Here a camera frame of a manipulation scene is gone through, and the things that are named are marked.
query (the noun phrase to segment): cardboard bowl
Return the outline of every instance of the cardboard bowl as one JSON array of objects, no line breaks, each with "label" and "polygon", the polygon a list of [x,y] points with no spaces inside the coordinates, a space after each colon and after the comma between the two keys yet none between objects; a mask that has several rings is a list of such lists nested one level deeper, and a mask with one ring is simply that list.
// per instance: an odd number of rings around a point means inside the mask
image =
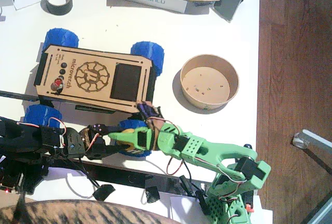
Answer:
[{"label": "cardboard bowl", "polygon": [[226,104],[239,89],[239,76],[232,64],[212,54],[201,54],[187,61],[180,79],[187,100],[206,110]]}]

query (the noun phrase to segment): engraved gear logo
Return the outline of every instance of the engraved gear logo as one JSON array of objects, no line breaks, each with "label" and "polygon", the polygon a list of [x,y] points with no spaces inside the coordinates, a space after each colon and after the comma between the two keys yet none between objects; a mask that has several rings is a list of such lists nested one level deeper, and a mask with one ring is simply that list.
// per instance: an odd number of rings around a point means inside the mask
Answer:
[{"label": "engraved gear logo", "polygon": [[84,91],[99,92],[107,86],[109,73],[99,62],[85,62],[77,69],[75,80]]}]

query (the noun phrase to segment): wooden floor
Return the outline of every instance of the wooden floor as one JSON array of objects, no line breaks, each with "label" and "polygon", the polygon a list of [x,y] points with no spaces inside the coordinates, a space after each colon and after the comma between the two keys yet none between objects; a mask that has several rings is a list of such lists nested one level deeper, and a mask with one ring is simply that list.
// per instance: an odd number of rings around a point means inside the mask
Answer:
[{"label": "wooden floor", "polygon": [[301,129],[332,141],[331,127],[332,0],[260,0],[257,151],[272,171],[259,194],[274,224],[307,223],[331,196],[332,155],[291,145]]}]

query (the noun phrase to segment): red wire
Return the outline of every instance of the red wire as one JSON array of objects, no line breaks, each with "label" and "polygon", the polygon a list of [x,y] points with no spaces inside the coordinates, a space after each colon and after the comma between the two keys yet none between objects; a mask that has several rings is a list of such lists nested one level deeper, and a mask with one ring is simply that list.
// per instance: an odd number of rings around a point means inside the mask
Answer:
[{"label": "red wire", "polygon": [[166,173],[167,173],[168,175],[170,175],[170,176],[173,176],[176,172],[178,172],[178,170],[181,168],[181,166],[182,166],[182,164],[183,164],[183,160],[182,160],[182,161],[181,161],[181,164],[180,164],[180,166],[177,168],[177,170],[176,170],[174,173],[170,174],[170,173],[168,173],[168,167],[170,166],[172,159],[173,159],[173,158],[170,158],[170,160],[168,161],[167,167],[166,167]]}]

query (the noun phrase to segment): red button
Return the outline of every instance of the red button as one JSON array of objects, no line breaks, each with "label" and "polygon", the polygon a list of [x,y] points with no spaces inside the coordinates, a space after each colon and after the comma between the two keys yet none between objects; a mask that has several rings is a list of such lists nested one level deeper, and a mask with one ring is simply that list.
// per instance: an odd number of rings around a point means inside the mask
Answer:
[{"label": "red button", "polygon": [[54,81],[54,85],[55,85],[56,87],[59,87],[61,84],[62,84],[62,80],[61,80],[60,78],[58,78],[58,79],[56,79],[56,80]]}]

